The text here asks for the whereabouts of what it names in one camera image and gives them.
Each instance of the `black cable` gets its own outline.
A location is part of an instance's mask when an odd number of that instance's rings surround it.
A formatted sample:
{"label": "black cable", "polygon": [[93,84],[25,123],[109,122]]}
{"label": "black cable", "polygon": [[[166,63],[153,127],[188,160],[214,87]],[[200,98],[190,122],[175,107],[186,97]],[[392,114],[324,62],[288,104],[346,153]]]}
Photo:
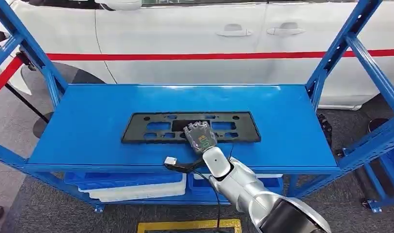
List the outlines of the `black cable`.
{"label": "black cable", "polygon": [[[230,155],[228,156],[228,159],[227,159],[228,161],[230,161],[230,158],[231,158],[232,153],[233,153],[233,149],[234,149],[234,143],[232,144],[231,151],[230,151]],[[217,192],[217,190],[215,189],[214,186],[212,186],[212,184],[211,184],[211,182],[209,181],[209,179],[208,179],[207,177],[205,177],[203,174],[201,174],[200,172],[196,171],[195,169],[192,170],[191,172],[194,172],[194,173],[198,174],[199,176],[201,176],[201,178],[203,178],[204,180],[206,180],[206,181],[210,184],[211,188],[214,190],[215,197],[217,198],[217,206],[218,206],[218,213],[217,213],[217,229],[216,229],[216,230],[217,230],[217,232],[219,232],[219,233],[223,233],[223,231],[220,230],[221,204],[220,204],[220,198],[218,197],[218,192]]]}
{"label": "black cable", "polygon": [[230,156],[227,159],[229,162],[230,162],[230,159],[231,159],[231,155],[233,154],[233,150],[234,150],[234,143],[233,143],[233,146],[231,147]]}
{"label": "black cable", "polygon": [[220,205],[220,198],[218,197],[218,193],[215,190],[214,186],[212,186],[211,182],[209,181],[209,179],[207,177],[205,177],[203,174],[201,174],[200,172],[193,170],[192,172],[198,174],[201,176],[201,178],[203,178],[204,180],[206,180],[210,186],[212,187],[212,190],[214,190],[215,193],[215,197],[217,197],[217,207],[218,207],[218,213],[217,213],[217,231],[220,231],[220,216],[221,216],[221,205]]}

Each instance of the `cable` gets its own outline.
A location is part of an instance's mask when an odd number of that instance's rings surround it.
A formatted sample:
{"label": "cable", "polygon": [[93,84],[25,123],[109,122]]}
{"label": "cable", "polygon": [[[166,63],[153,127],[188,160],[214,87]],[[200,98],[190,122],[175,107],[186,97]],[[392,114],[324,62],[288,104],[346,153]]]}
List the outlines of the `cable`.
{"label": "cable", "polygon": [[231,155],[233,154],[233,150],[234,150],[234,143],[232,144],[232,147],[231,147],[230,156],[227,159],[229,162],[230,162],[230,159],[231,159]]}
{"label": "cable", "polygon": [[203,174],[201,174],[200,172],[193,170],[192,172],[198,174],[201,176],[201,178],[203,178],[204,180],[206,180],[210,186],[212,187],[212,189],[214,190],[215,196],[217,197],[217,206],[218,206],[218,213],[217,213],[217,231],[220,232],[220,216],[221,216],[221,205],[220,205],[220,198],[218,197],[218,193],[215,190],[214,186],[212,186],[211,182],[208,180],[207,177],[205,177]]}

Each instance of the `blue plastic tray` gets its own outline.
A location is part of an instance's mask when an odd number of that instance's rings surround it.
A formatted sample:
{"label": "blue plastic tray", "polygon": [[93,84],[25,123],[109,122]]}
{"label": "blue plastic tray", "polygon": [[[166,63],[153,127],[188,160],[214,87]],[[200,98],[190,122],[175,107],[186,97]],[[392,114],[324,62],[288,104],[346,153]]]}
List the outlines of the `blue plastic tray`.
{"label": "blue plastic tray", "polygon": [[[283,193],[283,178],[259,178],[266,188],[270,191],[282,194]],[[205,179],[197,180],[194,179],[194,174],[187,176],[188,188],[192,191],[193,195],[201,196],[214,196],[214,190],[211,185]]]}
{"label": "blue plastic tray", "polygon": [[115,188],[159,183],[180,182],[181,173],[83,173],[66,172],[64,182],[78,186],[81,190]]}

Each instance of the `blue metal shelf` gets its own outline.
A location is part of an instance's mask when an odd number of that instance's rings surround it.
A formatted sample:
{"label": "blue metal shelf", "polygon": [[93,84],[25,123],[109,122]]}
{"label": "blue metal shelf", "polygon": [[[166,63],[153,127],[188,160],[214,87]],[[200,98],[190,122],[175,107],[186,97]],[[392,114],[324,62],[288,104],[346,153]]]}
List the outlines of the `blue metal shelf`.
{"label": "blue metal shelf", "polygon": [[[281,166],[300,173],[309,167],[339,171],[303,85],[69,85],[27,167],[95,172],[100,166],[120,166],[123,172],[170,172],[162,165],[167,155],[184,163],[195,161],[189,145],[122,144],[120,139],[132,113],[178,111],[250,111],[262,141],[219,147],[225,154],[233,147],[233,156],[258,173]],[[308,151],[310,144],[318,157]]]}
{"label": "blue metal shelf", "polygon": [[[379,160],[381,166],[394,186],[394,149],[380,156]],[[368,205],[374,213],[380,213],[381,207],[394,204],[394,196],[390,197],[386,194],[370,164],[365,164],[364,168],[378,194],[380,195],[380,200],[368,200]]]}
{"label": "blue metal shelf", "polygon": [[[315,115],[324,82],[344,52],[351,48],[385,100],[394,110],[394,87],[357,35],[380,5],[360,0],[306,84],[289,85],[68,85],[5,0],[0,21],[12,38],[0,50],[0,64],[19,44],[46,79],[55,112],[30,159],[0,145],[0,161],[39,179],[101,212],[103,203],[51,174],[74,172],[168,172],[166,156],[193,161],[185,144],[122,144],[122,133],[134,112],[250,111],[260,143],[220,144],[261,173],[291,174],[289,196],[303,197],[394,149],[394,118],[344,148],[337,163]],[[383,158],[383,165],[389,161]],[[318,174],[296,187],[298,174]],[[113,203],[211,204],[192,192],[162,200]]]}

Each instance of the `blue shelf surface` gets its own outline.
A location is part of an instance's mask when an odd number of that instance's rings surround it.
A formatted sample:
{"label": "blue shelf surface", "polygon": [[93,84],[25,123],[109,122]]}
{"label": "blue shelf surface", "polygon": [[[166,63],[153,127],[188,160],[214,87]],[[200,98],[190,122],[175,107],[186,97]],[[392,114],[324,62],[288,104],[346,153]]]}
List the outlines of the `blue shelf surface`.
{"label": "blue shelf surface", "polygon": [[304,85],[69,85],[27,169],[168,172],[167,156],[196,160],[187,144],[123,144],[132,113],[250,111],[258,143],[221,143],[255,172],[338,172]]}

